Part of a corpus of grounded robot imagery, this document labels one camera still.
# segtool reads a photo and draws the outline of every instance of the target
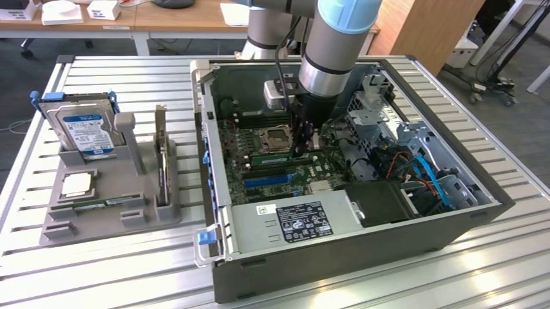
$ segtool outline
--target aluminum table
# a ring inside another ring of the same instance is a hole
[[[57,64],[45,91],[117,92],[152,139],[156,104],[168,107],[177,141],[181,223],[130,236],[40,248],[58,142],[36,114],[0,195],[0,306],[8,308],[540,308],[550,306],[548,189],[416,61],[389,56],[516,205],[441,251],[252,297],[213,302],[210,270],[192,261],[192,230],[204,226],[192,118],[189,59],[76,57]],[[405,106],[396,95],[396,104]],[[408,118],[412,108],[403,109]]]

